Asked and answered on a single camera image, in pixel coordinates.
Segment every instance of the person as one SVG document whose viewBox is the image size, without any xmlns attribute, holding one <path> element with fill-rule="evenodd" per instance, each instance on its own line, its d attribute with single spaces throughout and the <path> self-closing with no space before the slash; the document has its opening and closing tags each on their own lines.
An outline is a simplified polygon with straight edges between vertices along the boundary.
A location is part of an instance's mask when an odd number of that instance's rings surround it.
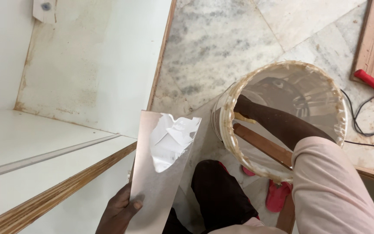
<svg viewBox="0 0 374 234">
<path fill-rule="evenodd" d="M 322 130 L 286 112 L 240 95 L 235 112 L 256 120 L 293 150 L 292 196 L 300 234 L 374 234 L 374 203 L 343 150 Z M 284 234 L 267 227 L 236 179 L 218 161 L 200 162 L 191 188 L 205 222 L 203 234 Z M 141 201 L 129 201 L 131 184 L 108 203 L 96 234 L 123 234 Z M 171 209 L 163 234 L 191 234 Z"/>
</svg>

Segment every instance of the dark pants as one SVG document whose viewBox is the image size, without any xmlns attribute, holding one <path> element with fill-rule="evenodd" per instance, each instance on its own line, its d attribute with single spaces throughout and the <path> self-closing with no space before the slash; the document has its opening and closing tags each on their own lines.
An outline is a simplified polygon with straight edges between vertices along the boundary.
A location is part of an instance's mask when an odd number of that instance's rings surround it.
<svg viewBox="0 0 374 234">
<path fill-rule="evenodd" d="M 219 161 L 204 160 L 197 164 L 191 183 L 206 230 L 202 234 L 234 224 L 243 224 L 258 212 L 251 205 L 236 178 Z M 163 234 L 191 234 L 171 208 Z"/>
</svg>

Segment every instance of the marble floor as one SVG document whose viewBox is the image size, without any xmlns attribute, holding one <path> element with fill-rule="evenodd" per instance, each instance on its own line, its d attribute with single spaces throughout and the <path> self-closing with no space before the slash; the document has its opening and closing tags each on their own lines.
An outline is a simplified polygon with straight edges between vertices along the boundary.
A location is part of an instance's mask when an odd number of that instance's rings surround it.
<svg viewBox="0 0 374 234">
<path fill-rule="evenodd" d="M 205 117 L 214 98 L 233 82 L 284 60 L 300 60 L 325 70 L 357 108 L 374 95 L 372 88 L 349 80 L 365 9 L 366 0 L 178 0 L 152 110 Z M 373 121 L 371 103 L 358 123 L 372 131 Z M 203 159 L 217 159 L 242 185 L 263 214 L 262 221 L 275 226 L 278 214 L 264 210 L 267 180 L 242 173 L 208 122 L 204 118 L 201 123 L 202 133 L 197 134 L 201 139 L 195 141 L 196 150 L 174 202 L 185 204 L 181 202 L 185 199 L 190 208 L 183 209 L 195 212 L 182 222 L 200 226 L 200 210 L 189 184 L 192 171 Z M 362 137 L 352 129 L 351 118 L 346 140 L 374 144 L 374 136 Z M 353 164 L 374 169 L 374 147 L 345 144 L 343 149 Z"/>
</svg>

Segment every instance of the forearm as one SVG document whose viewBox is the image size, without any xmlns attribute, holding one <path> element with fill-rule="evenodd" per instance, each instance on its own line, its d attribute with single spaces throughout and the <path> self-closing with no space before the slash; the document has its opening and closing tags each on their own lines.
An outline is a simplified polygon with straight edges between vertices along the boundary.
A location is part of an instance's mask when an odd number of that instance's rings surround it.
<svg viewBox="0 0 374 234">
<path fill-rule="evenodd" d="M 256 120 L 288 148 L 294 150 L 298 141 L 306 137 L 322 137 L 335 142 L 329 135 L 304 120 L 281 110 L 251 102 L 240 95 L 234 111 Z"/>
</svg>

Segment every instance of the electrical wire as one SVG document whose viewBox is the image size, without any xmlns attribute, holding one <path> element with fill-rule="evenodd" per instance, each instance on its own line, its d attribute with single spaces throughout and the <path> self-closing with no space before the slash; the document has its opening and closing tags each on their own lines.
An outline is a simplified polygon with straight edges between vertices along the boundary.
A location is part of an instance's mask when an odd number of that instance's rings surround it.
<svg viewBox="0 0 374 234">
<path fill-rule="evenodd" d="M 374 136 L 374 132 L 371 132 L 371 133 L 364 133 L 364 132 L 361 130 L 361 128 L 359 127 L 359 125 L 357 124 L 357 117 L 359 116 L 359 113 L 360 113 L 361 108 L 362 108 L 366 103 L 368 103 L 368 102 L 370 102 L 372 99 L 374 99 L 374 96 L 371 97 L 371 98 L 369 98 L 369 99 L 367 99 L 366 101 L 364 101 L 364 102 L 360 105 L 359 109 L 357 110 L 357 112 L 356 112 L 356 114 L 355 114 L 355 112 L 353 111 L 353 106 L 352 106 L 352 104 L 351 104 L 351 100 L 350 100 L 349 96 L 348 96 L 348 95 L 347 95 L 347 94 L 346 94 L 342 89 L 340 89 L 340 90 L 343 92 L 343 94 L 346 96 L 347 100 L 349 101 L 349 104 L 350 104 L 350 113 L 351 113 L 351 117 L 353 117 L 353 127 L 354 127 L 355 131 L 356 131 L 357 133 L 359 133 L 359 134 L 365 136 L 365 137 L 371 137 L 371 136 Z M 356 145 L 374 146 L 374 145 L 371 145 L 371 144 L 364 144 L 364 143 L 351 142 L 351 141 L 345 141 L 345 142 L 347 142 L 347 143 L 351 143 L 351 144 L 356 144 Z"/>
</svg>

